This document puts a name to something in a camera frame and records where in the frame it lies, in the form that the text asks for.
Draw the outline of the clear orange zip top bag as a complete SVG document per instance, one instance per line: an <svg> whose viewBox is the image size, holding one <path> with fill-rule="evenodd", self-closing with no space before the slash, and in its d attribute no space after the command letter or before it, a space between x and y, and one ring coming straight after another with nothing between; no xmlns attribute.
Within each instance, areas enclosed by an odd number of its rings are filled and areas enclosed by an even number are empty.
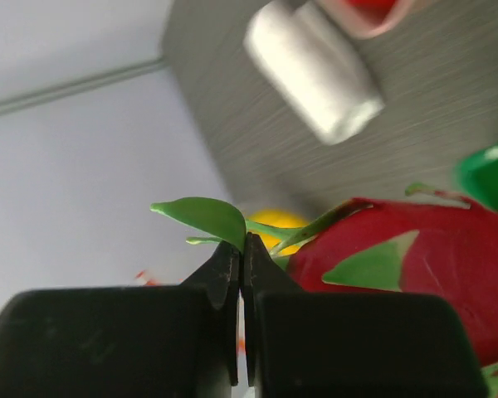
<svg viewBox="0 0 498 398"><path fill-rule="evenodd" d="M134 277L134 283L138 286L161 286L163 283L148 270L142 270Z"/></svg>

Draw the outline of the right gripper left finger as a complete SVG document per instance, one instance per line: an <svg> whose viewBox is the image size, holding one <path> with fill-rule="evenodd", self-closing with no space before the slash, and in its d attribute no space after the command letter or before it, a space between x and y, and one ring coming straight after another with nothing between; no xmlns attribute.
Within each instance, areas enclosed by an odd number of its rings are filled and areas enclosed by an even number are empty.
<svg viewBox="0 0 498 398"><path fill-rule="evenodd" d="M240 254L181 284L39 289L0 312L0 397L229 397Z"/></svg>

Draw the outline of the yellow fake banana bunch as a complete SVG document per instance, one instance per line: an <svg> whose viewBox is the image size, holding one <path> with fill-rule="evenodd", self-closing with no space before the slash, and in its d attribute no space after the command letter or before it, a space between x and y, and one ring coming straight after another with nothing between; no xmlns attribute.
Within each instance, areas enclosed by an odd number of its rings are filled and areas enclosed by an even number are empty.
<svg viewBox="0 0 498 398"><path fill-rule="evenodd" d="M299 228L308 224L308 221L302 216L276 209L257 211L249 216L249 219L261 224L279 228ZM280 241L278 238L262 232L257 232L257 234L261 237L262 242L268 250L277 245Z"/></svg>

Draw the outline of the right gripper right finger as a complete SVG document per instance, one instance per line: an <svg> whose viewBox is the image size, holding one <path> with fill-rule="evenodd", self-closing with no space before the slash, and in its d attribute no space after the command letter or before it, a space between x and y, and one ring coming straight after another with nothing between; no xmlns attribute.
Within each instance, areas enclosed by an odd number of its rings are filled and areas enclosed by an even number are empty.
<svg viewBox="0 0 498 398"><path fill-rule="evenodd" d="M259 397L485 397L460 319L424 294L304 291L248 234L247 377Z"/></svg>

